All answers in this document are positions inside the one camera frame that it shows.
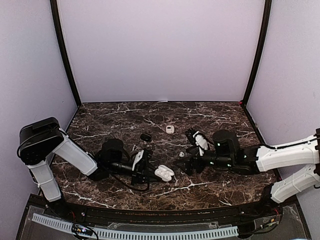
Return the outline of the white oval charging case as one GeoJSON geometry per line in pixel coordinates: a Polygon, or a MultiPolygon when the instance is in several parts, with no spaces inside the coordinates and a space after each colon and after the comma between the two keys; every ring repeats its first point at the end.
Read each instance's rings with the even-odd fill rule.
{"type": "Polygon", "coordinates": [[[174,171],[165,165],[159,165],[154,174],[161,178],[164,182],[169,182],[175,175],[174,171]]]}

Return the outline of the beige gold-rimmed charging case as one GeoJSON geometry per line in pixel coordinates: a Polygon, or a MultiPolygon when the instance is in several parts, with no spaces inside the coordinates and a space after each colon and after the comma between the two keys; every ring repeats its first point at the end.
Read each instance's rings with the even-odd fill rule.
{"type": "Polygon", "coordinates": [[[175,132],[175,127],[173,125],[167,125],[165,131],[167,134],[173,134],[175,132]]]}

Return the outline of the black round charging case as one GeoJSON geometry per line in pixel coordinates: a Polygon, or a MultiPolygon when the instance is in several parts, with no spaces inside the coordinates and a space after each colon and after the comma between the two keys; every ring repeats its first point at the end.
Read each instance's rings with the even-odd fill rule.
{"type": "Polygon", "coordinates": [[[148,133],[142,133],[140,139],[146,143],[150,143],[152,141],[152,136],[148,133]]]}

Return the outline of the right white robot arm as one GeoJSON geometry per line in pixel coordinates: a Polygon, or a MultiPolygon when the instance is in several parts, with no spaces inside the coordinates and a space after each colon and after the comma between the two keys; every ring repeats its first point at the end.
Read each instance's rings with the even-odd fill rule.
{"type": "Polygon", "coordinates": [[[255,213],[266,217],[275,205],[314,187],[320,182],[320,130],[307,138],[282,145],[254,145],[242,148],[235,132],[218,130],[209,140],[203,133],[188,129],[185,135],[191,147],[187,155],[174,161],[184,173],[191,176],[201,173],[206,167],[219,171],[230,171],[239,175],[256,175],[269,170],[303,165],[291,176],[267,185],[255,213]]]}

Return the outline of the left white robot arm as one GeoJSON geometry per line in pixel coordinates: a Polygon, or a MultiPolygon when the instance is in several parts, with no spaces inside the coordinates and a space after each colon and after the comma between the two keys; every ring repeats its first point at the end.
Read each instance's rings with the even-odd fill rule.
{"type": "Polygon", "coordinates": [[[65,203],[54,161],[65,162],[85,178],[86,182],[102,185],[110,178],[132,191],[146,192],[161,178],[150,165],[152,152],[142,149],[130,155],[121,139],[107,138],[96,153],[85,150],[73,140],[54,117],[23,126],[18,134],[17,157],[28,168],[51,210],[60,218],[71,213],[65,203]]]}

